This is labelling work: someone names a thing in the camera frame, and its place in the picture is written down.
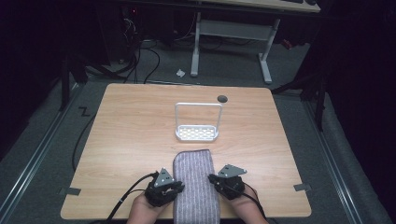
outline black cable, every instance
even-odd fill
[[[228,186],[228,185],[224,185],[224,187],[225,187],[226,189],[230,189],[230,190],[232,190],[232,191],[234,191],[234,192],[236,192],[236,193],[240,193],[240,194],[242,194],[243,196],[249,198],[251,201],[253,201],[253,202],[257,205],[257,207],[259,208],[260,213],[262,213],[262,216],[264,217],[264,219],[267,220],[267,216],[265,215],[264,210],[262,209],[262,205],[259,203],[258,200],[254,199],[253,197],[251,197],[250,195],[248,195],[248,194],[246,194],[246,193],[244,193],[244,192],[241,193],[241,192],[239,192],[238,190],[233,189],[233,188],[231,188],[231,187]]]
[[[197,13],[195,12],[195,13],[194,13],[194,16],[192,17],[192,22],[191,22],[191,26],[190,26],[189,31],[188,31],[185,35],[183,35],[182,37],[175,39],[174,42],[175,42],[175,41],[178,41],[178,40],[183,40],[183,39],[186,39],[186,38],[190,38],[190,37],[192,37],[192,36],[195,36],[195,35],[190,35],[190,36],[189,36],[189,34],[191,33],[192,28],[194,27],[196,17],[197,17]]]
[[[193,39],[193,40],[190,40],[190,42],[189,42],[188,44],[180,44],[179,42],[187,41],[187,40],[191,39],[192,37],[195,37],[195,35],[190,35],[190,36],[187,36],[187,37],[185,37],[185,38],[183,38],[183,39],[177,39],[177,40],[175,40],[174,43],[175,43],[176,45],[178,45],[178,46],[181,46],[181,47],[189,47],[189,46],[192,46],[192,45],[195,44],[195,40],[194,40],[194,39]]]
[[[109,224],[111,219],[113,219],[114,215],[116,214],[117,210],[119,210],[120,206],[122,205],[122,203],[125,201],[125,199],[128,197],[128,195],[130,195],[134,189],[134,187],[136,187],[136,185],[138,185],[142,180],[149,178],[149,177],[154,177],[156,174],[158,173],[152,173],[149,175],[145,175],[143,177],[141,177],[140,179],[138,179],[122,196],[122,198],[120,198],[120,200],[117,202],[116,206],[114,206],[113,211],[111,211],[110,215],[108,216],[106,223]]]
[[[245,46],[248,44],[253,44],[255,42],[258,42],[257,40],[253,40],[253,39],[249,39],[249,40],[245,40],[244,43],[238,43],[235,41],[232,41],[231,38],[224,38],[224,42],[228,43],[228,44],[233,44],[233,45],[237,45],[237,46]]]
[[[134,189],[134,190],[132,190],[131,192],[129,192],[129,194],[132,194],[133,192],[137,192],[137,191],[145,191],[145,189]]]
[[[120,70],[114,71],[114,72],[112,72],[112,73],[113,73],[113,74],[119,75],[119,74],[121,74],[121,73],[124,73],[124,72],[130,70],[130,69],[133,68],[133,67],[134,67],[134,56],[132,56],[131,61],[129,61],[128,65],[126,65],[125,67],[121,68]],[[92,71],[92,70],[91,70],[90,68],[88,68],[88,67],[85,67],[85,71],[86,71],[87,73],[92,74],[92,75],[95,75],[95,76],[102,76],[102,75],[105,75],[103,72],[95,72],[95,71]]]
[[[92,116],[92,118],[90,119],[90,121],[88,121],[88,123],[85,125],[84,129],[81,131],[81,133],[79,134],[78,140],[76,142],[75,148],[73,149],[73,156],[72,156],[72,166],[73,166],[73,171],[75,172],[77,169],[76,166],[76,162],[75,162],[75,157],[76,157],[76,151],[77,151],[77,147],[79,144],[79,141],[81,141],[82,135],[85,133],[85,131],[87,130],[88,126],[90,125],[90,123],[93,121],[93,119],[96,117],[96,114],[94,114]]]
[[[74,58],[75,60],[77,60],[80,63],[88,64],[89,66],[93,67],[94,69],[96,69],[97,71],[101,72],[105,76],[108,76],[108,77],[111,77],[111,78],[115,78],[115,79],[124,79],[124,77],[119,76],[119,74],[108,70],[107,68],[103,67],[101,64],[98,64],[96,62],[90,61],[89,59],[85,58],[82,55],[79,55],[79,54],[76,54],[76,53],[72,53],[72,52],[69,52],[69,55],[71,55],[72,58]]]
[[[257,202],[258,202],[259,204],[261,204],[261,203],[260,203],[260,200],[259,200],[259,195],[257,195],[257,192],[254,190],[254,188],[251,187],[249,184],[247,184],[247,183],[245,183],[245,182],[244,182],[244,184],[245,184],[246,186],[250,187],[251,190],[253,190],[254,195],[256,195]],[[275,222],[275,224],[279,224],[274,218],[267,218],[267,220],[272,220],[273,222]]]
[[[132,74],[132,72],[133,72],[133,71],[135,71],[135,72],[136,72],[136,67],[137,67],[137,63],[138,63],[138,61],[137,61],[137,59],[136,59],[136,56],[135,56],[135,55],[134,55],[134,61],[135,61],[136,63],[135,63],[135,65],[134,65],[134,67],[131,69],[131,71],[128,73],[128,75],[125,77],[125,79],[124,79],[123,83],[126,83],[126,82],[128,81],[128,78],[129,78],[129,76]]]
[[[145,80],[143,81],[143,84],[146,84],[146,82],[149,79],[149,76],[151,76],[151,74],[153,74],[154,71],[157,70],[158,66],[160,65],[160,55],[157,52],[155,52],[154,50],[152,50],[152,49],[145,49],[145,50],[149,50],[149,51],[155,53],[157,55],[157,57],[158,57],[158,62],[157,62],[157,65],[155,66],[155,68],[146,76]]]
[[[201,49],[206,49],[206,50],[216,50],[216,49],[219,49],[221,46],[222,46],[222,44],[223,44],[223,40],[224,40],[224,38],[223,37],[221,37],[221,36],[210,36],[210,37],[212,37],[212,38],[210,38],[209,36],[203,36],[203,37],[205,37],[205,39],[206,40],[210,40],[210,39],[219,39],[219,44],[217,45],[217,46],[215,46],[214,48],[205,48],[205,47],[203,47],[201,44],[199,45],[199,47],[201,48]]]
[[[140,47],[139,47],[139,51],[137,52],[138,54],[137,54],[136,69],[134,70],[134,84],[137,84],[137,65],[138,65],[139,62],[140,62],[140,55],[141,55],[141,53],[140,53],[141,48],[140,48]]]

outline human hand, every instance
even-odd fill
[[[252,189],[250,186],[245,185],[244,193],[255,199],[257,202],[259,201],[257,198],[257,191]],[[221,197],[246,224],[268,224],[262,216],[257,204],[255,204],[249,197],[241,195],[240,197],[232,200],[228,200],[222,195]]]
[[[153,224],[169,204],[152,206],[143,192],[134,198],[127,224]]]

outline floor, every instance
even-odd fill
[[[167,47],[146,41],[136,68],[137,83],[153,71],[148,83],[240,86],[274,89],[293,80],[309,45],[285,49],[273,45],[268,57],[273,83],[263,82],[257,53],[264,43],[227,39],[204,41],[198,77],[190,77],[191,40]],[[113,64],[110,69],[123,65]],[[178,70],[184,77],[176,75]],[[71,82],[71,104],[61,105],[61,85],[37,109],[18,142],[0,163],[0,223],[90,223],[64,220],[61,188],[73,178],[73,162],[83,150],[90,119],[97,111],[106,86],[119,82],[90,75],[85,85]],[[127,83],[134,83],[134,73]],[[329,97],[323,117],[324,132],[313,122],[315,101],[302,102],[299,91],[274,95],[312,207],[310,217],[271,217],[270,223],[391,223],[344,137]]]

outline wooden table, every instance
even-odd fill
[[[175,104],[223,106],[213,143],[181,143],[175,135]],[[215,171],[230,163],[247,169],[243,180],[258,191],[268,217],[307,217],[311,208],[271,92],[265,88],[110,84],[78,164],[61,215],[65,219],[106,218],[141,176],[167,168],[178,152],[209,148]],[[145,189],[151,178],[136,188]],[[131,194],[115,218],[127,218]],[[221,217],[235,217],[220,200]],[[161,218],[173,217],[173,205]]]

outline gray carpet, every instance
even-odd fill
[[[172,48],[157,45],[155,50],[161,57],[160,66],[149,78],[157,81],[217,86],[247,86],[276,88],[294,78],[309,46],[286,50],[274,45],[268,63],[273,76],[273,84],[263,84],[262,73],[256,53],[261,42],[243,46],[226,43],[216,50],[217,44],[204,45],[201,51],[199,76],[189,76],[191,67],[191,49],[189,41]],[[137,66],[139,83],[155,67],[158,59],[149,50],[141,50],[140,63]],[[177,77],[178,69],[185,71],[184,77]],[[58,132],[54,135],[49,151],[39,166],[30,185],[24,192],[8,223],[89,223],[87,220],[63,220],[60,211],[64,196],[59,189],[68,187],[73,178],[72,155],[78,136],[91,117],[83,117],[80,107],[87,107],[91,116],[97,111],[106,85],[114,80],[105,77],[90,76],[83,87]],[[275,95],[276,106],[290,142],[301,178],[312,189],[307,192],[312,207],[312,215],[304,218],[274,217],[277,223],[349,223],[344,207],[332,182],[326,162],[321,153],[321,144],[316,130],[311,124],[300,98],[295,91]],[[32,157],[60,106],[60,85],[55,87],[46,102],[33,114],[29,126],[23,132],[17,144],[0,163],[0,199],[3,202],[12,190],[23,168]],[[364,223],[391,223],[382,205],[375,197],[370,183],[361,171],[339,127],[336,116],[327,101],[324,115],[325,136],[334,151],[334,157],[340,164],[358,208],[363,214]],[[90,128],[83,134],[76,154],[76,162],[84,147]]]

